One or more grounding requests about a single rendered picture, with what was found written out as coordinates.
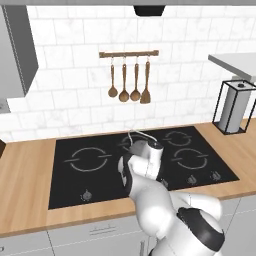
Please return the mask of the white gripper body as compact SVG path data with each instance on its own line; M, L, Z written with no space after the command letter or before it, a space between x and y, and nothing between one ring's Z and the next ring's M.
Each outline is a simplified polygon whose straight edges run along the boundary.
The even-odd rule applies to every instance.
M155 180L158 176L161 167L161 157L163 153L163 147L149 147L148 153L148 167L146 171L146 177Z

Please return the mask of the black glass hob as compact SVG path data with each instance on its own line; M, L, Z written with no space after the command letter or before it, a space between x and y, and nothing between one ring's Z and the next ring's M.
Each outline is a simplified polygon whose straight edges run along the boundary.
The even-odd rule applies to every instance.
M57 209L81 204L126 198L118 161L130 148L131 141L148 134L164 147L161 170L157 177L165 179L168 190L236 181L238 177L193 126L62 139L56 142L49 207ZM221 179L215 181L211 172ZM195 185L187 183L193 175ZM88 190L90 201L82 201Z

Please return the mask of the wooden spatula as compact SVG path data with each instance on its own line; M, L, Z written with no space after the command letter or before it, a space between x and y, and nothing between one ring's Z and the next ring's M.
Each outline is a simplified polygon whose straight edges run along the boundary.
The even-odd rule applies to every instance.
M140 98L141 104L148 104L151 101L150 92L148 90L149 72L150 72L150 62L147 61L145 65L145 88Z

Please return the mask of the small wooden spoon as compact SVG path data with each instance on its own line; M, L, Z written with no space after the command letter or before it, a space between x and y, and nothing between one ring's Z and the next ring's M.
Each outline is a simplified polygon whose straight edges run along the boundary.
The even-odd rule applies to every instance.
M114 65L111 65L111 87L108 90L108 95L114 98L117 96L117 94L118 94L118 91L114 86Z

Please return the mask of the white paper towel roll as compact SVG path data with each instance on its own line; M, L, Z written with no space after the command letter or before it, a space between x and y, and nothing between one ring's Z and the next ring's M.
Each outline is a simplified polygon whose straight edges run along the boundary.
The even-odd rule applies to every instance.
M250 95L250 91L242 91L236 93L234 89L228 89L224 108L219 122L219 128L222 131L234 133L239 130L240 123L245 113Z

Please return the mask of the grey cupboard door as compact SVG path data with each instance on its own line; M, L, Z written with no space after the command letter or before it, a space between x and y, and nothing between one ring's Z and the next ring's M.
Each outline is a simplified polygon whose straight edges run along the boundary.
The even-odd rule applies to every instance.
M133 232L69 245L54 246L55 256L140 256L140 243L145 240L149 253L149 236Z
M0 256L54 256L46 231L0 238Z
M223 256L256 256L256 195L222 201Z

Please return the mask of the grey drawer front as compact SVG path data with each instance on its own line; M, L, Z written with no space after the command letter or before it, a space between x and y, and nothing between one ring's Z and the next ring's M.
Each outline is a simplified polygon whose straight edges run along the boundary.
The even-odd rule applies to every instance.
M90 236L89 231L94 227L116 227L115 232ZM74 225L64 228L57 228L49 230L49 236L53 246L69 245L76 242L90 241L111 237L115 235L128 234L133 232L140 232L137 218L135 216L128 216L116 219L109 219L93 223L86 223L82 225Z

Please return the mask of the black range hood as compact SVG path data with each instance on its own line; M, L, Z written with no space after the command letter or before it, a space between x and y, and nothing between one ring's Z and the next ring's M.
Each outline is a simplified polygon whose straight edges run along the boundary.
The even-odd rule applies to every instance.
M133 8L139 17L161 17L165 5L134 5Z

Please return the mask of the wooden tool rail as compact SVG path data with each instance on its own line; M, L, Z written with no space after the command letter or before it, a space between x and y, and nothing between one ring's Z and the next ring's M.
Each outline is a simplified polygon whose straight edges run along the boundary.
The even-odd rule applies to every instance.
M158 56L159 50L133 52L99 52L99 58Z

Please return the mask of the white wall shelf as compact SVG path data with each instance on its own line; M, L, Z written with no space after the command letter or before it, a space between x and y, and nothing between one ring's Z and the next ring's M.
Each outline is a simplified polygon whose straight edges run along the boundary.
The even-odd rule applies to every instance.
M256 53L209 54L208 60L244 80L256 82Z

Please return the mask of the grey wall cupboard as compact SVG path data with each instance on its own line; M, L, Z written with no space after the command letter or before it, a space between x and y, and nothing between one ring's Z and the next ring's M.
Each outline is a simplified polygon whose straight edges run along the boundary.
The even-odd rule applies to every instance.
M0 5L0 98L25 97L38 68L27 8Z

